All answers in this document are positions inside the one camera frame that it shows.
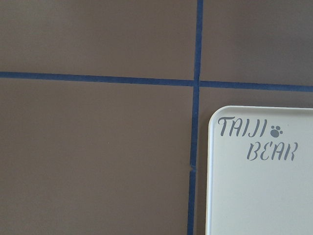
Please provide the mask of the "white rectangular plastic tray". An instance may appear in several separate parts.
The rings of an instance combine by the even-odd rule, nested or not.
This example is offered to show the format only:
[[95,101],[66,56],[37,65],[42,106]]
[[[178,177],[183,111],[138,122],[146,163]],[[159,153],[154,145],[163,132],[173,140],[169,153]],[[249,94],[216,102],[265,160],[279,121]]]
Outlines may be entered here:
[[205,232],[312,234],[312,109],[225,106],[213,114]]

